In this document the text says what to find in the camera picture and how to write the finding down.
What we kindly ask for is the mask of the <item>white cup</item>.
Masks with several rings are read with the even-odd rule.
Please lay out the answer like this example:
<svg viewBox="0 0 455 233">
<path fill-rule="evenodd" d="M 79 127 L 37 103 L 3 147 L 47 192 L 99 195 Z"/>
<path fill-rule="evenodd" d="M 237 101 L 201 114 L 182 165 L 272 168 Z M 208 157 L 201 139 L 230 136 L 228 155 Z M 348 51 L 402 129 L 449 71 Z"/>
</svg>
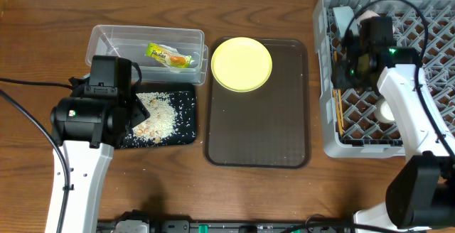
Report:
<svg viewBox="0 0 455 233">
<path fill-rule="evenodd" d="M 382 98 L 375 103 L 376 110 L 374 111 L 375 118 L 384 124 L 391 124 L 395 122 L 395 118 L 387 101 Z"/>
</svg>

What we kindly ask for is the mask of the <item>green snack wrapper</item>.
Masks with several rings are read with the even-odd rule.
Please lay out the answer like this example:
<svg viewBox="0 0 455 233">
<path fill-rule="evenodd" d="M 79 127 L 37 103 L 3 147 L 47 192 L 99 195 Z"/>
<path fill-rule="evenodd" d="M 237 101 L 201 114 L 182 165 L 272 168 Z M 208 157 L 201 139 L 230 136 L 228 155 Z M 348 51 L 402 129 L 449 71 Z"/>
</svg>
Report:
<svg viewBox="0 0 455 233">
<path fill-rule="evenodd" d="M 193 62 L 190 55 L 180 54 L 175 48 L 156 43 L 148 44 L 145 56 L 157 60 L 166 67 L 187 68 Z"/>
</svg>

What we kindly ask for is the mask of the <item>wooden chopstick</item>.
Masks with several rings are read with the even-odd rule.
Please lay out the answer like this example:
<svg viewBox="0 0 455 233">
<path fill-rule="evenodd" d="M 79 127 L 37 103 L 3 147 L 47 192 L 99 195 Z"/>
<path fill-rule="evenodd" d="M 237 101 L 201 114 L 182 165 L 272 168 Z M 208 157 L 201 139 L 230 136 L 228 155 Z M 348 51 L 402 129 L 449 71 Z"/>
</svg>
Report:
<svg viewBox="0 0 455 233">
<path fill-rule="evenodd" d="M 336 116 L 337 116 L 337 123 L 338 123 L 338 132 L 339 132 L 339 115 L 338 115 L 338 102 L 337 102 L 337 95 L 336 95 L 336 88 L 333 88 L 333 98 L 335 99 L 335 104 L 336 104 Z"/>
<path fill-rule="evenodd" d="M 342 107 L 342 97 L 341 97 L 341 90 L 336 91 L 337 95 L 337 102 L 338 102 L 338 115 L 339 115 L 339 132 L 340 135 L 343 136 L 344 134 L 344 118 L 343 118 L 343 107 Z"/>
</svg>

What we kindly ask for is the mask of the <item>rice food waste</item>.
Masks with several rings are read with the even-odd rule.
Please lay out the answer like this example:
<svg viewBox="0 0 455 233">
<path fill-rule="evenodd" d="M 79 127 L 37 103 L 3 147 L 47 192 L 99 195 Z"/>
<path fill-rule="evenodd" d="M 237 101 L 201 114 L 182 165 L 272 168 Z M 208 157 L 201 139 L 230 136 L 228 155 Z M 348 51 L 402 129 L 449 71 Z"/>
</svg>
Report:
<svg viewBox="0 0 455 233">
<path fill-rule="evenodd" d="M 133 128 L 134 137 L 159 144 L 176 133 L 177 112 L 172 107 L 169 93 L 139 93 L 137 96 L 148 111 L 149 118 Z"/>
</svg>

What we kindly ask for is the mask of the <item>white bowl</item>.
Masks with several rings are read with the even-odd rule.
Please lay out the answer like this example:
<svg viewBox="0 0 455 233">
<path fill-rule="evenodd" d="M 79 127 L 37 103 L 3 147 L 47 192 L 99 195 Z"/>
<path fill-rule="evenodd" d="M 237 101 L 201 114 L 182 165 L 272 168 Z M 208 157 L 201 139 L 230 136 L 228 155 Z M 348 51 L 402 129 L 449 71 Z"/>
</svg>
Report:
<svg viewBox="0 0 455 233">
<path fill-rule="evenodd" d="M 367 10 L 365 11 L 364 13 L 362 13 L 357 19 L 357 23 L 360 24 L 362 21 L 366 20 L 366 19 L 369 19 L 369 18 L 373 18 L 373 17 L 379 17 L 380 15 L 375 13 L 374 11 L 371 11 L 371 10 Z"/>
</svg>

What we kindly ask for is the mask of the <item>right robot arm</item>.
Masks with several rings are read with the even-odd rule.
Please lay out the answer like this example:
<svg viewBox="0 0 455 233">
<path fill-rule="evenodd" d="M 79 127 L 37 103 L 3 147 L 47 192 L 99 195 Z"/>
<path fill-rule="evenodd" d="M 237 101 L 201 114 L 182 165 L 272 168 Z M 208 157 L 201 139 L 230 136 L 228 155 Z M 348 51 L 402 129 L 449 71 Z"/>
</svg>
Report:
<svg viewBox="0 0 455 233">
<path fill-rule="evenodd" d="M 387 187 L 385 201 L 355 213 L 358 232 L 377 227 L 396 232 L 454 226 L 454 137 L 424 81 L 414 48 L 400 48 L 389 17 L 361 21 L 343 39 L 346 56 L 333 66 L 336 89 L 380 93 L 392 112 L 406 164 Z"/>
</svg>

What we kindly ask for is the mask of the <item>light blue bowl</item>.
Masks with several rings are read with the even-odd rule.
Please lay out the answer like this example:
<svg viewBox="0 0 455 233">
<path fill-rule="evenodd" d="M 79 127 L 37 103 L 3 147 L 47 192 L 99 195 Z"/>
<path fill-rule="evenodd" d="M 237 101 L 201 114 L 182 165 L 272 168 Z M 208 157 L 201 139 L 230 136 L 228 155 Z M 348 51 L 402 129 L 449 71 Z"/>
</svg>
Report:
<svg viewBox="0 0 455 233">
<path fill-rule="evenodd" d="M 348 28 L 348 24 L 354 17 L 354 12 L 349 6 L 339 6 L 333 8 L 333 15 L 338 29 L 338 35 L 340 38 L 343 38 Z"/>
</svg>

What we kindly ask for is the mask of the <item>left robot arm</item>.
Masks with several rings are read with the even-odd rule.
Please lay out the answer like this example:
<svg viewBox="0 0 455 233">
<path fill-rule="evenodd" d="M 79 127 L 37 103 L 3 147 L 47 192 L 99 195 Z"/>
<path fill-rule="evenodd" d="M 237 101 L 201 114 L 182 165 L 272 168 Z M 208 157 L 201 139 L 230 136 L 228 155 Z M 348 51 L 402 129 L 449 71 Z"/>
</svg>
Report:
<svg viewBox="0 0 455 233">
<path fill-rule="evenodd" d="M 90 74 L 70 78 L 71 93 L 50 113 L 53 189 L 45 230 L 95 232 L 100 198 L 114 149 L 149 118 L 137 97 L 140 67 L 131 60 L 96 55 Z"/>
</svg>

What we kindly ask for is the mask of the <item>yellow plate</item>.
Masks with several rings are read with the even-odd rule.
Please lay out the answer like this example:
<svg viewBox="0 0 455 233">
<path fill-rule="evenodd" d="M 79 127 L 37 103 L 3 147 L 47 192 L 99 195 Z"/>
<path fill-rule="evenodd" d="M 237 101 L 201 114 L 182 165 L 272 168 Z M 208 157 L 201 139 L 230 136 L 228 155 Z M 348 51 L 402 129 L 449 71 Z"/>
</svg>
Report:
<svg viewBox="0 0 455 233">
<path fill-rule="evenodd" d="M 228 38 L 214 51 L 211 70 L 215 80 L 233 92 L 251 92 L 270 77 L 272 56 L 258 40 L 246 37 Z"/>
</svg>

